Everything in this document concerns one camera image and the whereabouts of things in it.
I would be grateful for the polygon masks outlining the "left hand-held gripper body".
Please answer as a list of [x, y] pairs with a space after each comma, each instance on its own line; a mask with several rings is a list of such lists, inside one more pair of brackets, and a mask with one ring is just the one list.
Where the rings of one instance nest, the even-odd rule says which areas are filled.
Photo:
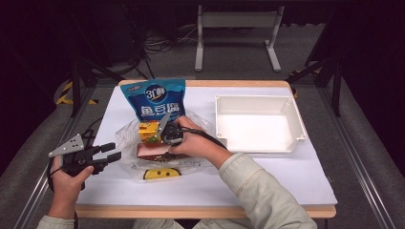
[[88, 166], [93, 166], [93, 175], [102, 171], [102, 161], [94, 160], [93, 156], [101, 151], [99, 146], [86, 147], [82, 136], [76, 134], [48, 154], [49, 158], [59, 158], [59, 167], [71, 177], [77, 176]]

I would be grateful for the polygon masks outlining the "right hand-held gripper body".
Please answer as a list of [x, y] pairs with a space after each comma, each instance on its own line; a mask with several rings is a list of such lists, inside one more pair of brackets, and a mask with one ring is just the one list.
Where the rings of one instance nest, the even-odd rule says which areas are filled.
[[162, 143], [178, 146], [182, 143], [182, 130], [181, 126], [175, 122], [170, 122], [170, 113], [167, 113], [159, 121], [158, 136]]

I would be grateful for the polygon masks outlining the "clear smiley plastic bag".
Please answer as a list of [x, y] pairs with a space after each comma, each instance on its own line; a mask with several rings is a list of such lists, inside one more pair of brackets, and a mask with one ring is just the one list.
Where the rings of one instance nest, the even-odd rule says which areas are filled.
[[[201, 135], [224, 148], [221, 141], [209, 134], [209, 131], [213, 128], [210, 122], [191, 112], [189, 112], [189, 114], [194, 121], [202, 124], [208, 132], [199, 129], [182, 127], [179, 122], [169, 121], [179, 124], [181, 126], [182, 134], [191, 133]], [[198, 159], [190, 156], [167, 162], [157, 162], [137, 158], [138, 145], [143, 143], [139, 137], [140, 122], [144, 121], [138, 121], [135, 119], [116, 132], [117, 148], [122, 152], [121, 164], [135, 180], [180, 177], [182, 175], [195, 173], [201, 168], [208, 167], [210, 165], [210, 163], [204, 159]]]

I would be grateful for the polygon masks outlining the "yellow juice carton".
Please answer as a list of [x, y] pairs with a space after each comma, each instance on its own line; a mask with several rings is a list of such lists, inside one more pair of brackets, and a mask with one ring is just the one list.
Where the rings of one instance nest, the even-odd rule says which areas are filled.
[[154, 121], [144, 121], [139, 124], [139, 137], [143, 143], [160, 143], [160, 125]]

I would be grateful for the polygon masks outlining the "blue snack pouch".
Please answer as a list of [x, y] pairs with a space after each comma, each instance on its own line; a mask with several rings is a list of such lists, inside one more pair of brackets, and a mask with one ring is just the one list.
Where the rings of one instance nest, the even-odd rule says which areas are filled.
[[185, 115], [184, 79], [151, 79], [120, 86], [139, 121], [161, 120], [170, 114], [173, 121]]

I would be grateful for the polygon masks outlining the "white plastic tray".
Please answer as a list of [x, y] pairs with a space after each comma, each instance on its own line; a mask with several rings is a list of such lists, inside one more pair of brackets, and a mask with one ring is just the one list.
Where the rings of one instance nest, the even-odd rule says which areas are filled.
[[216, 137], [234, 153], [290, 154], [307, 139], [292, 96], [216, 96]]

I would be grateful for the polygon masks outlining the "person's right hand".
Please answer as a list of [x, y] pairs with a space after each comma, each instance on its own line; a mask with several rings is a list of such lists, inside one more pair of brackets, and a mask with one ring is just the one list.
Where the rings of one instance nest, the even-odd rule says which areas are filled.
[[183, 141], [176, 147], [169, 149], [171, 154], [184, 154], [193, 157], [202, 157], [210, 161], [215, 167], [219, 168], [232, 156], [227, 149], [204, 138], [201, 135], [185, 133]]

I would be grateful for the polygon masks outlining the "person's left hand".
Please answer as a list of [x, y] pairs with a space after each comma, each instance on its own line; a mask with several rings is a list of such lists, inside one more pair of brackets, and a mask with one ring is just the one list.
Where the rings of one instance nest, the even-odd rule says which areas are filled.
[[53, 181], [53, 208], [68, 210], [74, 208], [78, 199], [81, 185], [94, 171], [93, 166], [86, 167], [75, 177], [66, 174], [59, 164], [59, 158], [53, 160], [53, 171], [51, 178]]

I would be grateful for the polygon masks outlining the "person's legs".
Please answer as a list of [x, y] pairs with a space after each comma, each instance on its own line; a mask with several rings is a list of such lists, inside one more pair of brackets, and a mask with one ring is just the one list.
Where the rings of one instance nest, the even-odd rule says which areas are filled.
[[[174, 219], [136, 219], [132, 229], [185, 229]], [[267, 229], [266, 222], [248, 219], [201, 219], [191, 229]]]

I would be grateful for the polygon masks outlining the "aluminium floor rail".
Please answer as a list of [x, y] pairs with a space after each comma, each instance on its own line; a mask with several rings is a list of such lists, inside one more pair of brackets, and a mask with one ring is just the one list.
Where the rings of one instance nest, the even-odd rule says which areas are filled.
[[343, 124], [341, 118], [335, 114], [335, 111], [331, 106], [331, 96], [329, 95], [328, 90], [319, 89], [318, 93], [320, 94], [324, 105], [327, 107], [328, 113], [331, 116], [334, 126], [343, 141], [346, 157], [348, 158], [355, 176], [357, 177], [359, 185], [373, 210], [373, 214], [376, 217], [380, 228], [396, 229], [396, 226], [394, 225], [394, 222], [381, 196], [379, 195], [370, 174], [368, 173], [362, 159], [360, 158], [360, 155], [357, 152], [357, 149], [355, 148], [345, 125]]
[[35, 229], [47, 213], [52, 194], [48, 189], [46, 170], [48, 153], [56, 148], [71, 122], [70, 110], [56, 109], [33, 132], [23, 145], [21, 183], [17, 185], [21, 195], [21, 209], [17, 211], [12, 229]]

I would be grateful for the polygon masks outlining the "white metal table frame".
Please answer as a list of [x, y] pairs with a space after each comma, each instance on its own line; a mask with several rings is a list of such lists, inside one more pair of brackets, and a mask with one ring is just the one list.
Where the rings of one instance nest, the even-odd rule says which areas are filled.
[[281, 26], [285, 7], [271, 11], [206, 11], [198, 7], [198, 43], [195, 58], [195, 71], [203, 70], [203, 29], [204, 28], [270, 28], [271, 36], [264, 41], [271, 66], [276, 73], [281, 65], [274, 50], [275, 40]]

